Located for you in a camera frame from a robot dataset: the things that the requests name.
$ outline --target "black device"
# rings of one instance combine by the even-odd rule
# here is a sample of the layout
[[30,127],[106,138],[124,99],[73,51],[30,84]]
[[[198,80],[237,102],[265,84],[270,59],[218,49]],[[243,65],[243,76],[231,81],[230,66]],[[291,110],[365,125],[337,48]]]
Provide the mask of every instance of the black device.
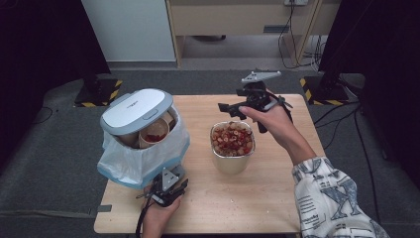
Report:
[[162,207],[167,207],[173,204],[173,202],[181,195],[185,193],[185,188],[188,186],[188,178],[184,180],[180,186],[175,187],[176,184],[185,175],[185,170],[182,165],[178,165],[171,169],[163,169],[163,171],[155,176],[152,181],[151,189],[144,194],[146,198],[146,205],[140,213],[139,221],[136,228],[136,237],[140,238],[140,230],[142,227],[143,220],[145,219],[146,213],[151,205],[152,199],[156,204]]
[[[290,110],[286,107],[291,107],[285,99],[281,96],[275,96],[273,93],[266,90],[263,80],[280,75],[280,72],[252,72],[248,77],[242,79],[245,83],[242,89],[237,89],[238,96],[245,96],[246,101],[236,104],[218,103],[221,112],[227,112],[231,117],[239,117],[241,120],[247,119],[240,110],[240,106],[249,106],[260,112],[268,111],[273,105],[279,104],[284,108],[290,121],[292,120]],[[258,122],[260,133],[267,131],[266,127]]]

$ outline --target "table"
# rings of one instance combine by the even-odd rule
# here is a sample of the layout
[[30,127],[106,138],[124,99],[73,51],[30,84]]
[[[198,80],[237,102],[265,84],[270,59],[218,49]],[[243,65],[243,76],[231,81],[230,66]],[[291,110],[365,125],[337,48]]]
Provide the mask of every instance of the table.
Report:
[[[185,36],[280,34],[290,17],[283,0],[165,0],[175,57],[181,66]],[[296,6],[284,41],[293,64],[301,63],[311,35],[328,35],[341,0],[308,0]]]
[[[282,96],[293,106],[292,117],[298,130],[318,155],[324,155],[304,98],[298,94]],[[191,136],[183,162],[189,184],[166,234],[299,232],[292,163],[271,134],[259,133],[257,123],[246,120],[255,132],[257,145],[242,173],[223,175],[212,164],[211,127],[217,122],[238,119],[220,112],[217,103],[234,104],[243,99],[237,95],[173,96]],[[112,209],[98,212],[95,231],[135,233],[143,203],[136,196],[141,193],[109,180],[101,205],[112,205]]]

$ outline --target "black curtain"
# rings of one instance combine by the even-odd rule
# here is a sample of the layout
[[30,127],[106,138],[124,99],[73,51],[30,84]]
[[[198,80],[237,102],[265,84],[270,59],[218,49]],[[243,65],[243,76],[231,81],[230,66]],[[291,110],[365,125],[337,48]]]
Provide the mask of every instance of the black curtain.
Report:
[[80,0],[0,0],[0,169],[50,89],[110,73]]
[[342,0],[320,70],[362,73],[360,100],[386,159],[420,188],[420,27],[418,1]]

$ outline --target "red food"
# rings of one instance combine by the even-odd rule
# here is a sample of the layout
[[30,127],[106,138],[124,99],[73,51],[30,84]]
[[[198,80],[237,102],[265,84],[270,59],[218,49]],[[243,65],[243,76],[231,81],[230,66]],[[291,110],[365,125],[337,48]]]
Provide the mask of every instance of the red food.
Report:
[[163,134],[163,135],[147,135],[146,138],[145,138],[145,141],[155,143],[155,142],[161,141],[165,136],[166,136],[166,134]]
[[244,156],[254,146],[252,131],[234,122],[216,127],[211,139],[214,151],[223,157]]

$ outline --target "food in bowl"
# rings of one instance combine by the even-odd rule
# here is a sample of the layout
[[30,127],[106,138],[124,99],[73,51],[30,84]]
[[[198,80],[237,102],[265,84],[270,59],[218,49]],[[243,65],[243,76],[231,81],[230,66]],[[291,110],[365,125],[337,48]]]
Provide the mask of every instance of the food in bowl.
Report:
[[245,122],[223,122],[211,130],[214,152],[221,157],[246,156],[254,150],[253,131]]

